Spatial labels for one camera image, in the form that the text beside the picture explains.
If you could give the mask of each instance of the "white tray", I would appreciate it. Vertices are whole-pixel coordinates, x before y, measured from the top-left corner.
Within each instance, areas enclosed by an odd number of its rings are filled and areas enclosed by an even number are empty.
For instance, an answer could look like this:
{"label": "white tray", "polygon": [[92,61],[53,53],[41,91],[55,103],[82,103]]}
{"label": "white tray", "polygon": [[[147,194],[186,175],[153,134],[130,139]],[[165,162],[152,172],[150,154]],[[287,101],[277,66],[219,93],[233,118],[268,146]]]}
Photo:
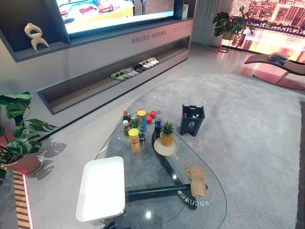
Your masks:
{"label": "white tray", "polygon": [[120,156],[88,162],[82,174],[76,218],[80,222],[121,215],[125,210],[124,161]]}

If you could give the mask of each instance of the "glass tabletop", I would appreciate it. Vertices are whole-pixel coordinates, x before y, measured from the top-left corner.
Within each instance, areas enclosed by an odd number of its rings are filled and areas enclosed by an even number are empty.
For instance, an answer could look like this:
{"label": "glass tabletop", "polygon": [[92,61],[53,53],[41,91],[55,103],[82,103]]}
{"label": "glass tabletop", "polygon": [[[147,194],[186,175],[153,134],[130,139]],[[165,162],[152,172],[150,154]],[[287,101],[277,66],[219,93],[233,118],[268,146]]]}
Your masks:
{"label": "glass tabletop", "polygon": [[161,156],[153,148],[154,125],[147,126],[146,139],[140,153],[131,150],[129,139],[119,125],[109,137],[96,159],[120,156],[124,160],[125,192],[189,184],[186,170],[201,166],[206,174],[208,195],[192,197],[190,191],[177,190],[173,196],[127,202],[122,215],[105,219],[116,229],[217,229],[224,221],[227,203],[223,188],[213,171],[177,135],[178,150],[172,156]]}

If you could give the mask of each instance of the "white wall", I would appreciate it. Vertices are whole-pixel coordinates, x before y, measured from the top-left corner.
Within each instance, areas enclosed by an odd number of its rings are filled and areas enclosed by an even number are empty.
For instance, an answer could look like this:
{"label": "white wall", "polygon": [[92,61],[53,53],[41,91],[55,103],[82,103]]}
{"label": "white wall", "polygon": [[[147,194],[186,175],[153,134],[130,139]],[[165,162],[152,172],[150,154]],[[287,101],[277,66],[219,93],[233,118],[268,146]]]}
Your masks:
{"label": "white wall", "polygon": [[233,0],[198,0],[192,41],[218,46],[220,37],[214,36],[213,19],[218,12],[230,13]]}

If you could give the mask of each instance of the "dark gray trash bin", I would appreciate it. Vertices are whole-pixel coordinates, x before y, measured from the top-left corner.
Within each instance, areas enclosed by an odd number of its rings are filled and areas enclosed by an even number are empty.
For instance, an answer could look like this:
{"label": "dark gray trash bin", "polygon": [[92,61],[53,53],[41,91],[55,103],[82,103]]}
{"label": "dark gray trash bin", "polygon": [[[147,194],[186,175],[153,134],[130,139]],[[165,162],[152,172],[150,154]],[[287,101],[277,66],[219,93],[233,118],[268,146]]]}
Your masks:
{"label": "dark gray trash bin", "polygon": [[[199,115],[199,118],[192,118],[192,116]],[[182,117],[180,125],[180,134],[185,133],[191,134],[195,137],[199,131],[202,121],[204,120],[204,109],[202,107],[197,107],[194,105],[184,106],[182,105]]]}

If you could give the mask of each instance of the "plate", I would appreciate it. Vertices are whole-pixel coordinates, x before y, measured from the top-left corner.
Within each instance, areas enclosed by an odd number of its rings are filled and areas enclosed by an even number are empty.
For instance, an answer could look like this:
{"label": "plate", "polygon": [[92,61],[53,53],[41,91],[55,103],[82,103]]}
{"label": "plate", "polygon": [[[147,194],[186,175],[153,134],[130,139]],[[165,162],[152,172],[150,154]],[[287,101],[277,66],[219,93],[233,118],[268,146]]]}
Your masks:
{"label": "plate", "polygon": [[153,144],[155,151],[163,156],[174,155],[178,150],[178,143],[173,140],[173,143],[170,146],[163,146],[161,138],[159,137]]}

